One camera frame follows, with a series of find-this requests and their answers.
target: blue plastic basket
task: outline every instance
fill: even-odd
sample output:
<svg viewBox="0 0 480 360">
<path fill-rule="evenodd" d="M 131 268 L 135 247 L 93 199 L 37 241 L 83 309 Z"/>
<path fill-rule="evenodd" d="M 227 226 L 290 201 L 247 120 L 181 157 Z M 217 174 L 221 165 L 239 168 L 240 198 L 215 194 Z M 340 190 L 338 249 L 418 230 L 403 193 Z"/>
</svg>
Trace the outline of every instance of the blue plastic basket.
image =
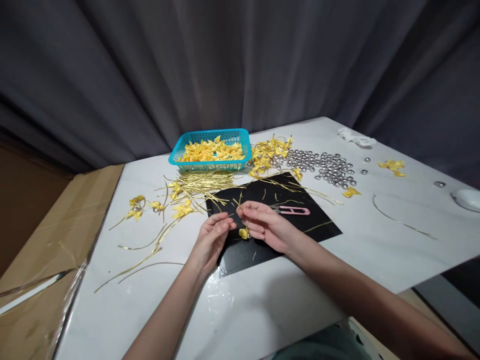
<svg viewBox="0 0 480 360">
<path fill-rule="evenodd" d="M 192 143 L 200 143 L 200 141 L 214 141 L 220 135 L 220 140 L 225 140 L 225 144 L 233 145 L 240 143 L 243 155 L 243 160 L 231 161 L 192 161 L 180 162 L 177 160 L 182 158 L 185 154 L 185 145 Z M 243 128 L 223 129 L 223 130 L 207 130 L 207 131 L 190 131 L 184 133 L 178 139 L 178 142 L 173 148 L 173 151 L 168 158 L 168 162 L 172 165 L 178 166 L 181 171 L 208 171 L 208 170 L 226 170 L 235 171 L 244 168 L 245 164 L 252 158 L 252 148 L 250 146 L 249 132 Z"/>
</svg>

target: white bowl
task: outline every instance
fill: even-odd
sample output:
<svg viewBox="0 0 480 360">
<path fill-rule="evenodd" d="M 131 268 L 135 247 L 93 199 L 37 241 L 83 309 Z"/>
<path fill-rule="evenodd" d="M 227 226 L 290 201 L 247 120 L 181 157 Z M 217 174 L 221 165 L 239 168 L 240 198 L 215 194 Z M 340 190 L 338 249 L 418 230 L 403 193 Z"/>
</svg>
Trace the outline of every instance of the white bowl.
<svg viewBox="0 0 480 360">
<path fill-rule="evenodd" d="M 462 208 L 480 213 L 480 191 L 461 189 L 452 192 L 450 195 Z"/>
</svg>

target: table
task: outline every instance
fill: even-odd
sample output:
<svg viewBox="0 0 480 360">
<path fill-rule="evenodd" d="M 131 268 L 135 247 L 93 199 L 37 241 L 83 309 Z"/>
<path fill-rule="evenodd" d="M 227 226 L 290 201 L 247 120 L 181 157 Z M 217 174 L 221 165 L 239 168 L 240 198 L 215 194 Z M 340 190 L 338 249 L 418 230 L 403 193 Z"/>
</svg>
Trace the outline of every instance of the table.
<svg viewBox="0 0 480 360">
<path fill-rule="evenodd" d="M 362 195 L 348 199 L 342 189 L 317 173 L 304 174 L 301 184 L 344 202 L 332 205 L 312 197 L 337 224 L 342 235 L 321 243 L 330 252 L 394 293 L 411 288 L 470 258 L 480 255 L 480 214 L 456 205 L 450 192 L 469 188 L 381 143 L 361 149 L 337 136 L 342 125 L 320 117 L 250 135 L 254 144 L 272 134 L 293 137 L 293 149 L 339 153 L 354 165 L 356 189 Z M 161 217 L 143 214 L 139 222 L 124 221 L 109 231 L 129 210 L 129 199 L 154 199 L 164 186 L 163 176 L 174 179 L 176 167 L 168 155 L 125 165 L 111 201 L 91 262 L 74 302 L 57 359 L 120 359 L 150 317 L 181 266 L 150 266 L 117 284 L 94 290 L 149 254 L 150 249 L 125 250 L 117 245 L 141 247 L 162 227 Z M 364 158 L 371 158 L 365 163 Z M 395 177 L 377 162 L 405 160 L 406 177 Z M 361 169 L 367 175 L 359 174 Z M 250 181 L 246 171 L 243 178 Z M 444 188 L 433 185 L 446 183 Z M 394 222 L 391 217 L 432 234 L 437 240 Z M 165 214 L 170 218 L 168 208 Z M 206 214 L 193 213 L 170 231 L 163 250 L 144 265 L 184 263 Z M 340 321 L 335 304 L 292 262 L 279 257 L 232 275 L 214 273 L 206 282 L 178 349 L 176 359 L 258 359 Z"/>
</svg>

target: scissors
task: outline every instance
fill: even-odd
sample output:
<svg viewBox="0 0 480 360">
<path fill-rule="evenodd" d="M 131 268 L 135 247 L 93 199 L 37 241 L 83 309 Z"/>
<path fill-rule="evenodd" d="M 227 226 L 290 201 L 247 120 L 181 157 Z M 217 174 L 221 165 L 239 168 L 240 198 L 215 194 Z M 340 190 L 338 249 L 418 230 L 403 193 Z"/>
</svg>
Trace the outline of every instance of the scissors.
<svg viewBox="0 0 480 360">
<path fill-rule="evenodd" d="M 273 209 L 278 214 L 284 215 L 310 215 L 310 210 L 306 207 L 291 207 L 291 206 L 279 206 L 279 205 L 270 205 L 270 208 Z"/>
</svg>

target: curtain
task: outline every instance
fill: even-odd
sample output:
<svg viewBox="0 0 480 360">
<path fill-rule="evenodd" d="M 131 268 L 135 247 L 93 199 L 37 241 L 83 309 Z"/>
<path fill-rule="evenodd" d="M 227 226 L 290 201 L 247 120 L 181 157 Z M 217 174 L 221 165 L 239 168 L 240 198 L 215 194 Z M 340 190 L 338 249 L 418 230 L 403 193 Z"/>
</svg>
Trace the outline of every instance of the curtain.
<svg viewBox="0 0 480 360">
<path fill-rule="evenodd" d="M 477 0 L 3 0 L 0 133 L 74 173 L 327 116 L 479 186 Z"/>
</svg>

